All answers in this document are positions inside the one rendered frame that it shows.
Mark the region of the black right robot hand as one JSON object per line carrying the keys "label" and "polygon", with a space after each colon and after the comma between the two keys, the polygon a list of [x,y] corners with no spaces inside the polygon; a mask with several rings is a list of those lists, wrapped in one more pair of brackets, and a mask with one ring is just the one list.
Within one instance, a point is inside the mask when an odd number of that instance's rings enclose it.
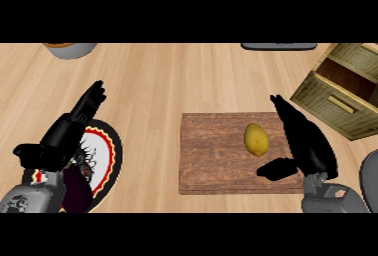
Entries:
{"label": "black right robot hand", "polygon": [[328,180],[337,178],[337,157],[322,130],[281,95],[271,96],[271,101],[284,123],[293,157],[272,160],[257,169],[257,175],[278,181],[302,171],[305,175],[325,173]]}

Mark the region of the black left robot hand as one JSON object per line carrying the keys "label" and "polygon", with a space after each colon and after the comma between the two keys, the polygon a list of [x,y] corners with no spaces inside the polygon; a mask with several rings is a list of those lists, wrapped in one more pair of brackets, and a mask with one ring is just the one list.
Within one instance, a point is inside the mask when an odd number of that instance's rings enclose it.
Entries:
{"label": "black left robot hand", "polygon": [[20,144],[14,154],[25,169],[61,170],[76,153],[86,127],[105,101],[104,81],[93,83],[70,113],[51,126],[39,144]]}

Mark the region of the yellow lemon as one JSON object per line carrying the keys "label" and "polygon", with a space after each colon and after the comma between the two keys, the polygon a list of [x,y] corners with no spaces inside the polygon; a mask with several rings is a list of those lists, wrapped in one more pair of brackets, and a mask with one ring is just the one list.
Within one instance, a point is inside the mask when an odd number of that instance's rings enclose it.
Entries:
{"label": "yellow lemon", "polygon": [[259,124],[251,123],[245,128],[244,144],[248,152],[260,157],[269,150],[269,136]]}

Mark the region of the brown wooden cutting board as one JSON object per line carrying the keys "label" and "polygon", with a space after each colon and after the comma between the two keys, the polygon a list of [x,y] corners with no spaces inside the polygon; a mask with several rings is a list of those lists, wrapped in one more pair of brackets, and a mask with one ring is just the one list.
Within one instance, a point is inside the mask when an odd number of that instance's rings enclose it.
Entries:
{"label": "brown wooden cutting board", "polygon": [[[269,151],[262,157],[248,152],[244,144],[251,123],[269,136]],[[278,158],[291,158],[291,151],[277,112],[182,114],[182,195],[302,194],[302,173],[278,181],[257,175],[257,169]]]}

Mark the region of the round patterned plate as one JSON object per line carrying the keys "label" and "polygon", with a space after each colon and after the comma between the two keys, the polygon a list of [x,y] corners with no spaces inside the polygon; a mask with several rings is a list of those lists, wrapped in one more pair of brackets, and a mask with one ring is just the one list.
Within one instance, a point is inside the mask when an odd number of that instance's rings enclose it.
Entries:
{"label": "round patterned plate", "polygon": [[107,197],[116,184],[123,165],[123,144],[113,126],[102,120],[92,120],[85,130],[80,145],[64,170],[76,164],[92,189],[90,212]]}

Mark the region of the dark purple eggplant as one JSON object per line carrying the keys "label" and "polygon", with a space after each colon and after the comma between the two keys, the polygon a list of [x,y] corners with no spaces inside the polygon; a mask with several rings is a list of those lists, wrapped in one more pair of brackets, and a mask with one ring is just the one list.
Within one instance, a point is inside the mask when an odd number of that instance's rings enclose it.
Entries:
{"label": "dark purple eggplant", "polygon": [[89,183],[76,164],[64,170],[64,184],[62,207],[68,213],[83,213],[90,207],[93,196]]}

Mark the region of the grey rounded object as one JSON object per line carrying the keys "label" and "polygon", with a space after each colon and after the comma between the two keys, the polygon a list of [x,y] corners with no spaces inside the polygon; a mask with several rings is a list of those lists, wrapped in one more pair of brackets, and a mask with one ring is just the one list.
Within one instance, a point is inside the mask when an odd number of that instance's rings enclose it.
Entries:
{"label": "grey rounded object", "polygon": [[372,213],[378,213],[378,150],[371,152],[361,166],[361,189]]}

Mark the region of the grey cup with orange rim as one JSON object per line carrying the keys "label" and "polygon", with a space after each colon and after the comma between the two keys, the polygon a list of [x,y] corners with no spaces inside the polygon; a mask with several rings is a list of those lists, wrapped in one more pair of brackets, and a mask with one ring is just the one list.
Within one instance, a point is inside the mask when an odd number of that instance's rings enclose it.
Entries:
{"label": "grey cup with orange rim", "polygon": [[45,43],[51,53],[64,60],[86,56],[98,46],[96,43]]}

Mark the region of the dark grey flat appliance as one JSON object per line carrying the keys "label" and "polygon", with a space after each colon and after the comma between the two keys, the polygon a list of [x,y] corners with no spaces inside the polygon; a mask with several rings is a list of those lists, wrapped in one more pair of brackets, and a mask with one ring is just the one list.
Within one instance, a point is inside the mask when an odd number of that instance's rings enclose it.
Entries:
{"label": "dark grey flat appliance", "polygon": [[241,43],[247,50],[256,51],[306,51],[318,47],[318,43]]}

